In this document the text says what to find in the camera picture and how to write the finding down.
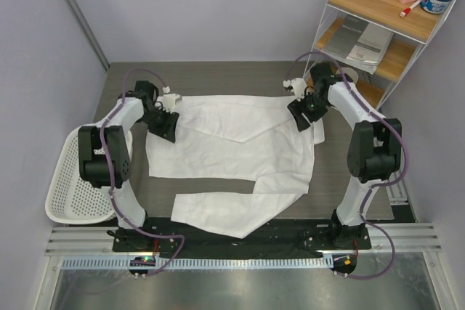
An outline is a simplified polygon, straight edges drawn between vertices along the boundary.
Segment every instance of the gray wall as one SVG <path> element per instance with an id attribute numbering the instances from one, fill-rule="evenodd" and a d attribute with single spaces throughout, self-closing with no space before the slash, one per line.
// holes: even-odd
<path id="1" fill-rule="evenodd" d="M 465 291 L 465 0 L 400 83 L 383 111 L 403 123 L 415 212 L 436 227 Z M 465 298 L 461 299 L 465 308 Z"/>
<path id="2" fill-rule="evenodd" d="M 326 0 L 77 0 L 117 61 L 293 60 Z"/>
<path id="3" fill-rule="evenodd" d="M 0 0 L 0 308 L 30 309 L 52 223 L 44 202 L 67 134 L 105 73 L 63 0 Z"/>

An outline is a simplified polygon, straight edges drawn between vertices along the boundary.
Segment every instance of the gray table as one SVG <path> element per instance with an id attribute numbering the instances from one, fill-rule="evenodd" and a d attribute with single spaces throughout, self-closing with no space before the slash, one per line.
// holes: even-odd
<path id="1" fill-rule="evenodd" d="M 247 94 L 256 96 L 285 96 L 282 88 L 290 62 L 146 62 L 113 63 L 95 113 L 95 120 L 103 118 L 115 105 L 121 93 L 125 72 L 133 67 L 150 68 L 161 74 L 175 93 L 194 96 L 212 94 Z M 296 76 L 303 66 L 296 68 Z M 149 74 L 139 73 L 130 80 L 128 88 L 140 79 L 153 80 Z M 346 154 L 351 130 L 341 115 L 329 110 L 323 118 L 325 139 L 315 146 L 315 168 L 309 194 L 304 195 L 278 218 L 327 219 L 341 202 L 349 171 Z M 149 216 L 170 216 L 174 196 L 196 192 L 251 193 L 252 181 L 236 179 L 159 179 L 148 176 L 145 154 L 147 128 L 137 124 L 132 129 L 133 155 L 131 184 L 142 207 Z M 392 219 L 387 192 L 380 189 L 368 211 L 369 219 Z"/>

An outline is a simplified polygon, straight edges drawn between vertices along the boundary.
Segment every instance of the metal frame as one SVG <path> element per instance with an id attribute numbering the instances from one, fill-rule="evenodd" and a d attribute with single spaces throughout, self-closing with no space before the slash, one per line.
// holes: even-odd
<path id="1" fill-rule="evenodd" d="M 404 71 L 402 72 L 400 78 L 399 78 L 399 81 L 397 83 L 394 83 L 394 86 L 389 90 L 389 93 L 385 93 L 383 95 L 383 97 L 380 99 L 379 103 L 378 103 L 378 108 L 380 108 L 386 101 L 387 99 L 389 98 L 389 96 L 392 94 L 392 92 L 394 92 L 394 90 L 397 88 L 397 86 L 399 85 L 399 83 L 404 79 L 405 75 L 407 74 L 407 72 L 410 70 L 410 68 L 412 68 L 413 64 L 416 62 L 416 60 L 420 57 L 420 54 L 423 53 L 423 51 L 425 50 L 426 48 L 426 44 L 419 44 L 417 45 L 417 47 L 415 48 L 415 51 L 413 52 L 412 54 L 412 57 L 410 57 L 410 60 L 408 61 L 408 64 L 407 66 L 405 67 Z"/>
<path id="2" fill-rule="evenodd" d="M 394 88 L 396 87 L 396 83 L 394 81 L 390 81 L 389 82 L 389 86 L 384 90 L 384 93 L 383 95 L 381 96 L 381 99 L 379 100 L 378 102 L 378 105 L 376 106 L 375 109 L 379 109 L 383 102 L 387 99 L 387 97 L 391 94 L 391 92 L 394 90 Z"/>
<path id="3" fill-rule="evenodd" d="M 434 289 L 442 309 L 456 309 L 450 282 L 446 277 L 442 249 L 436 231 L 430 223 L 380 224 L 394 241 L 396 252 L 422 252 Z M 152 251 L 114 253 L 113 238 L 106 232 L 116 227 L 55 227 L 46 247 L 49 263 L 38 294 L 36 310 L 49 309 L 52 304 L 60 270 L 128 269 L 134 256 L 151 256 Z M 368 227 L 371 250 L 359 253 L 391 253 L 391 247 L 382 232 Z M 333 254 L 353 253 L 353 250 L 323 250 L 322 259 L 271 260 L 271 261 L 218 261 L 178 259 L 171 270 L 231 270 L 231 269 L 308 269 L 327 268 Z"/>
<path id="4" fill-rule="evenodd" d="M 430 223 L 380 224 L 392 237 L 399 252 L 440 252 L 441 245 L 436 231 Z M 152 252 L 115 253 L 112 251 L 113 237 L 108 230 L 117 227 L 55 227 L 50 234 L 46 256 L 144 256 Z M 368 227 L 373 248 L 360 253 L 391 253 L 387 238 L 373 227 Z M 324 254 L 353 253 L 353 250 L 322 250 Z"/>
<path id="5" fill-rule="evenodd" d="M 49 310 L 57 287 L 63 257 L 49 257 L 41 288 L 37 295 L 35 310 Z"/>
<path id="6" fill-rule="evenodd" d="M 97 55 L 97 58 L 102 64 L 103 68 L 105 70 L 108 70 L 108 68 L 110 67 L 110 63 L 108 62 L 107 57 L 103 53 L 103 50 L 100 47 L 100 44 L 97 41 L 97 38 L 95 38 L 95 35 L 93 34 L 92 29 L 90 28 L 86 18 L 84 17 L 84 14 L 79 8 L 77 1 L 76 0 L 65 0 L 65 2 L 68 5 L 69 9 L 71 10 L 71 13 L 74 16 L 76 23 L 81 28 L 82 33 L 84 34 L 87 41 L 89 42 L 89 45 L 91 46 L 92 50 L 94 50 L 94 53 Z"/>
<path id="7" fill-rule="evenodd" d="M 397 174 L 392 174 L 389 181 L 393 181 L 398 178 Z M 389 201 L 391 205 L 408 205 L 408 191 L 407 187 L 405 186 L 404 181 L 400 181 L 394 185 L 390 185 L 386 187 L 387 196 L 389 197 Z"/>

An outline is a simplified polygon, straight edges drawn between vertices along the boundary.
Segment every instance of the book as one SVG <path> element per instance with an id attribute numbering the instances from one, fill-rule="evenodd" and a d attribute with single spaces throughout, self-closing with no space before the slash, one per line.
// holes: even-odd
<path id="1" fill-rule="evenodd" d="M 347 15 L 322 51 L 338 61 L 373 74 L 393 35 L 390 30 Z"/>

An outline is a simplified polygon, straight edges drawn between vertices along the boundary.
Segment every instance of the pen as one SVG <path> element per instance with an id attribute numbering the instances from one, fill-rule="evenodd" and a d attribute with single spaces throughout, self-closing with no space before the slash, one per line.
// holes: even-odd
<path id="1" fill-rule="evenodd" d="M 407 9 L 404 9 L 400 14 L 399 16 L 401 17 L 405 17 L 408 15 L 408 13 L 414 8 L 416 7 L 418 4 L 421 3 L 421 0 L 417 0 L 415 1 L 413 4 L 410 5 L 410 7 L 408 7 Z"/>

